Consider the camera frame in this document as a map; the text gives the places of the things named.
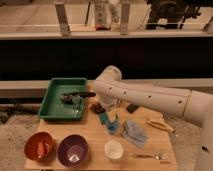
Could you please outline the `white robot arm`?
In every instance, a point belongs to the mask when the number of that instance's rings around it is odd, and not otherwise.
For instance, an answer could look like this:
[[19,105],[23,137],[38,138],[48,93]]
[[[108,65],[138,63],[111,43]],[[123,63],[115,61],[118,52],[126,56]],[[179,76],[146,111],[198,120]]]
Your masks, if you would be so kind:
[[104,108],[118,100],[183,118],[202,128],[194,171],[213,171],[213,94],[190,89],[125,83],[116,66],[106,67],[94,80],[93,90]]

